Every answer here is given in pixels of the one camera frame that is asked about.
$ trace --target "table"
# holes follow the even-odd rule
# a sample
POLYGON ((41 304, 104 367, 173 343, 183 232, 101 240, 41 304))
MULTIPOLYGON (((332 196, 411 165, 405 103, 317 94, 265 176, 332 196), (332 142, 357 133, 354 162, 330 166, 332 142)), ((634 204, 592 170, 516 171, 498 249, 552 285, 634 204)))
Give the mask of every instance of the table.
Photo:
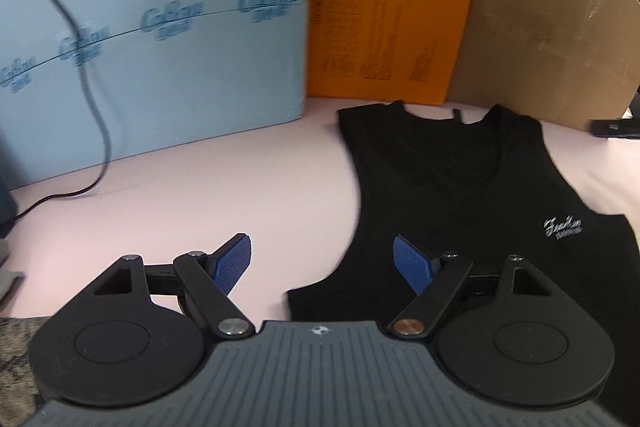
MULTIPOLYGON (((116 259, 170 263, 211 252, 236 232, 252 240, 251 266, 230 297, 259 327, 286 319, 286 291, 324 279, 340 262, 358 218, 358 187, 336 110, 357 100, 310 98, 298 121, 180 145, 114 162, 90 194, 50 201, 8 236, 9 270, 27 279, 4 316, 51 315, 116 259)), ((485 109, 409 105, 425 118, 465 122, 485 109)), ((598 139, 543 124, 565 179, 593 210, 623 213, 640 234, 640 142, 598 139)), ((14 190, 20 208, 85 186, 97 168, 14 190)), ((178 309, 172 297, 154 297, 178 309)))

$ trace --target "silver screw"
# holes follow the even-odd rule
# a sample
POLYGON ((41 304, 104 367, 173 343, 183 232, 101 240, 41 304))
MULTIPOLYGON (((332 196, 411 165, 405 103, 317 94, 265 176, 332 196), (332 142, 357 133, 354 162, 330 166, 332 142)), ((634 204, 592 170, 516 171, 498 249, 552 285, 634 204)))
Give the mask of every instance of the silver screw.
POLYGON ((400 319, 394 324, 394 330, 405 336, 420 335, 424 331, 424 324, 418 319, 400 319))
POLYGON ((246 333, 249 330, 249 323, 244 319, 225 319, 220 321, 218 329, 225 335, 235 337, 246 333))

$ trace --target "printed logo on blue board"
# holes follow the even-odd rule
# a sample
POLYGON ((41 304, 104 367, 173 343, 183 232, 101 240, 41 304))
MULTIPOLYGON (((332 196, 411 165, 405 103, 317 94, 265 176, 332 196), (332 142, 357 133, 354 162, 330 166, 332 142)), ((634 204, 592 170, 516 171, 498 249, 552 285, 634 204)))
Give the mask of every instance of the printed logo on blue board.
POLYGON ((297 0, 238 0, 241 12, 251 12, 254 22, 283 17, 289 13, 289 5, 297 0))
POLYGON ((31 84, 32 78, 30 70, 36 65, 36 57, 31 57, 24 62, 20 57, 16 58, 9 66, 0 70, 0 86, 11 87, 11 91, 16 93, 23 87, 31 84))
POLYGON ((200 15, 204 10, 204 2, 197 2, 188 6, 180 6, 180 1, 166 4, 164 11, 150 8, 142 14, 140 26, 143 33, 156 32, 156 39, 164 41, 187 32, 193 25, 192 17, 200 15))
POLYGON ((102 55, 102 41, 109 38, 109 27, 92 32, 89 28, 80 30, 80 40, 72 40, 72 37, 65 37, 60 41, 58 53, 60 60, 73 59, 73 64, 77 68, 92 60, 92 58, 102 55))

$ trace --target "garment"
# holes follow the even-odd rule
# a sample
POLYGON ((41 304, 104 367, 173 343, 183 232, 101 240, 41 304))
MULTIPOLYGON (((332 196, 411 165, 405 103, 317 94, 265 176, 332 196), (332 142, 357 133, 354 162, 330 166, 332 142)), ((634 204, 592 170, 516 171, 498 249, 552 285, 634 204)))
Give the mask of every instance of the garment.
POLYGON ((415 297, 394 267, 396 235, 457 251, 476 272, 524 255, 609 333, 616 362, 601 402, 640 423, 640 255, 625 216, 588 208, 546 151, 540 123, 496 105, 471 124, 401 102, 339 112, 360 184, 360 219, 326 279, 289 292, 294 321, 389 323, 415 297))

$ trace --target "black vest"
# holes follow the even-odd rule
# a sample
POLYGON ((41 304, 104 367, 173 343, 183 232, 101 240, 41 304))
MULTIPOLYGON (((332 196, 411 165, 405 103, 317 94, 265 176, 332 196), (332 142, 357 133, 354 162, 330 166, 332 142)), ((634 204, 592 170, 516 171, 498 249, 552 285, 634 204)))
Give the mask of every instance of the black vest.
POLYGON ((625 216, 588 208, 546 151, 540 123, 496 105, 478 123, 426 120, 401 102, 343 109, 360 219, 326 279, 289 292, 294 321, 386 325, 415 297, 394 267, 396 235, 457 251, 496 273, 527 257, 609 333, 616 362, 600 398, 640 423, 640 255, 625 216))

